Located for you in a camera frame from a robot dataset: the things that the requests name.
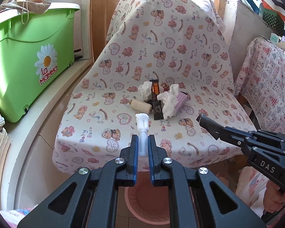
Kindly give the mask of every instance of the white shelf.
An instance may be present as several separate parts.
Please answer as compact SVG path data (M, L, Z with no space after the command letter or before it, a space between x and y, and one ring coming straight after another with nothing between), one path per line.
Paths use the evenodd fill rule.
M33 102L28 113L17 123L6 123L11 135L1 179L0 199L2 210L13 210L21 169L34 138L44 120L70 85L91 64L92 59L74 62L63 71Z

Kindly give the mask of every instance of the floor tile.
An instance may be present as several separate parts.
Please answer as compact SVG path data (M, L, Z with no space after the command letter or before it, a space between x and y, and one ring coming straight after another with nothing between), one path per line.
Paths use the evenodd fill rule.
M119 187L116 216L129 217L130 211L125 202L125 187Z
M167 225L150 225L137 218L129 218L129 228L170 228L170 224Z
M129 218L127 217L116 217L115 228L128 228Z

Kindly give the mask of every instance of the metal screw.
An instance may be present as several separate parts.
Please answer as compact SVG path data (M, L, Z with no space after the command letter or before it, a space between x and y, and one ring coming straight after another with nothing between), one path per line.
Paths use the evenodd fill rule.
M89 169L86 168L86 167L83 167L83 168L80 168L80 169L79 169L79 174L80 174L80 175L85 175L85 174L87 174L88 172L89 172Z
M164 158L164 159L163 159L163 162L164 162L165 164L171 164L171 163L172 163L172 159L171 159L171 158Z
M206 167L201 167L198 169L198 172L204 175L208 173L208 169Z
M116 158L116 159L115 159L115 163L116 163L116 164L122 164L123 162L125 162L125 159L124 159L124 158Z

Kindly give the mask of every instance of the human hand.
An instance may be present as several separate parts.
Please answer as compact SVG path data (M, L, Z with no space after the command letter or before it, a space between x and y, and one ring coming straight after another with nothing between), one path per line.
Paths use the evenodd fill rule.
M279 190L280 187L274 182L270 180L267 182L263 200L264 209L267 212L273 213L274 211L280 211L284 206L285 193L282 194Z

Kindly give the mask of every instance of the white plastic tube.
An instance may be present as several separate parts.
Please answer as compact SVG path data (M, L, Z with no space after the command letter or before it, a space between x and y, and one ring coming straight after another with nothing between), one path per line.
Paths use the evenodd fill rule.
M149 116L145 113L136 114L138 132L138 155L148 156Z

